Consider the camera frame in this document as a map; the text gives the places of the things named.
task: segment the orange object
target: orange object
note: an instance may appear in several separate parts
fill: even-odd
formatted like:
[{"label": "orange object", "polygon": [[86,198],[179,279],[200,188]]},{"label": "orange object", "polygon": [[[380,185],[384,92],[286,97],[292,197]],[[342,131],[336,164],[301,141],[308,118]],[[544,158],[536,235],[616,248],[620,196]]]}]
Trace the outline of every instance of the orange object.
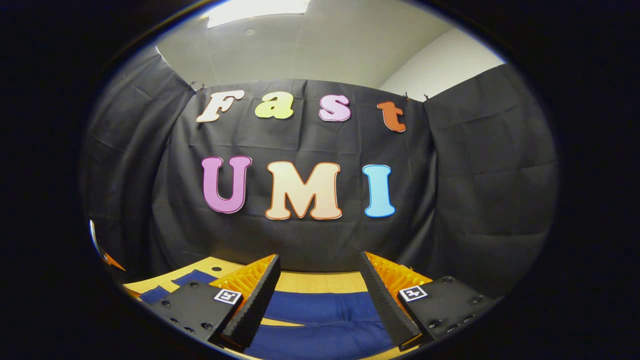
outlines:
[{"label": "orange object", "polygon": [[406,125],[398,122],[398,115],[403,115],[404,113],[402,109],[396,108],[392,101],[379,103],[378,109],[382,110],[382,119],[390,130],[396,133],[402,133],[406,130]]},{"label": "orange object", "polygon": [[242,293],[243,300],[238,306],[236,313],[242,309],[244,303],[251,296],[253,289],[260,281],[260,278],[264,275],[269,264],[271,264],[275,254],[262,258],[258,261],[250,263],[249,265],[240,268],[231,274],[227,274],[218,280],[210,283],[209,285],[215,286],[221,289],[227,289],[232,291],[239,291]]},{"label": "orange object", "polygon": [[122,266],[120,266],[120,264],[118,264],[111,256],[109,256],[109,254],[107,254],[106,252],[102,254],[102,259],[109,265],[113,265],[117,268],[119,268],[122,271],[126,271],[124,270],[124,268]]},{"label": "orange object", "polygon": [[411,288],[412,286],[426,284],[427,282],[431,282],[433,280],[428,277],[418,274],[417,272],[403,266],[398,265],[392,261],[389,261],[385,258],[381,258],[374,254],[364,252],[369,258],[369,261],[373,265],[374,269],[384,282],[385,286],[394,300],[397,302],[398,306],[404,311],[404,313],[409,316],[409,314],[404,310],[402,304],[400,304],[400,300],[398,300],[398,292],[402,289]]},{"label": "orange object", "polygon": [[138,293],[138,292],[136,292],[136,291],[133,291],[133,290],[131,290],[131,289],[127,288],[126,286],[123,286],[123,288],[124,288],[124,290],[125,290],[129,295],[131,295],[132,297],[139,298],[139,297],[140,297],[140,295],[142,295],[141,293]]}]

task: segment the light blue letter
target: light blue letter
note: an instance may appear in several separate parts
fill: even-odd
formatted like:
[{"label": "light blue letter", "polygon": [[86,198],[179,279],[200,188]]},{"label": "light blue letter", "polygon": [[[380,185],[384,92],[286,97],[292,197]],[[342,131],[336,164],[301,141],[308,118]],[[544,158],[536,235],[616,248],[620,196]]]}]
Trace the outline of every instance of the light blue letter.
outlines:
[{"label": "light blue letter", "polygon": [[362,172],[369,178],[369,207],[364,213],[371,218],[383,218],[393,215],[396,208],[389,199],[389,181],[391,168],[386,165],[367,165]]}]

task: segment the white wall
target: white wall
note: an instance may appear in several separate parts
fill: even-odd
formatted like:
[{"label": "white wall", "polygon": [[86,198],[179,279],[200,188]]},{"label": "white wall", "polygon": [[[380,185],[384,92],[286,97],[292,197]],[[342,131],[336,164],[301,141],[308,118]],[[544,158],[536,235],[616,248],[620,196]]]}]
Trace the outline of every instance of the white wall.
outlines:
[{"label": "white wall", "polygon": [[432,97],[503,63],[489,48],[454,28],[414,55],[380,90],[407,92],[411,99],[424,101],[423,94]]}]

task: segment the orange letter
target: orange letter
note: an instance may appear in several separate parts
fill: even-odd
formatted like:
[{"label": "orange letter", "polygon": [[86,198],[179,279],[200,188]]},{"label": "orange letter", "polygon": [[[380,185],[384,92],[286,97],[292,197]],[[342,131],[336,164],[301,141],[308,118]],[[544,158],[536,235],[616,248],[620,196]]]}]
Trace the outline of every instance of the orange letter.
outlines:
[{"label": "orange letter", "polygon": [[305,216],[314,197],[316,206],[310,212],[312,218],[331,220],[342,216],[335,196],[335,178],[340,172],[338,164],[317,164],[306,183],[303,183],[296,167],[288,161],[270,163],[267,170],[273,174],[271,208],[265,212],[268,218],[286,220],[291,216],[291,211],[285,205],[287,197],[299,218]]},{"label": "orange letter", "polygon": [[406,126],[398,122],[398,115],[402,115],[402,109],[396,108],[396,105],[391,102],[381,102],[378,104],[378,109],[382,110],[382,118],[385,120],[385,125],[398,133],[404,132]]}]

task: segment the ceiling light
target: ceiling light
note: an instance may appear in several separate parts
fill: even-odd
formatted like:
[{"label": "ceiling light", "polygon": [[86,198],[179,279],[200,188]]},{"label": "ceiling light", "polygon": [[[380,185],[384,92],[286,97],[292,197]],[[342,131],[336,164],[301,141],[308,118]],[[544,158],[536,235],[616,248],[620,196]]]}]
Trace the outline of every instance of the ceiling light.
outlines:
[{"label": "ceiling light", "polygon": [[228,0],[207,12],[207,29],[252,17],[304,14],[310,0]]}]

